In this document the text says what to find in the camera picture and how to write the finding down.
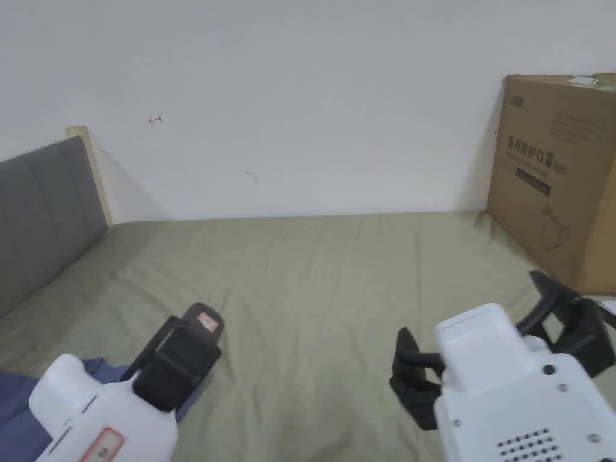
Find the wrinkled sheet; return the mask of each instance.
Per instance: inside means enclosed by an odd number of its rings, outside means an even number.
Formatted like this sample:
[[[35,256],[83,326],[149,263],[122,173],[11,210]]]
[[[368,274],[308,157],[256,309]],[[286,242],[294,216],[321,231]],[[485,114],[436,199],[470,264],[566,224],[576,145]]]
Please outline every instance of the wrinkled sheet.
[[[485,213],[124,224],[0,320],[0,369],[129,363],[201,301],[225,319],[223,356],[174,461],[441,462],[387,383],[396,332],[431,351],[438,322],[480,304],[519,320],[534,267]],[[612,404],[615,381],[599,378]]]

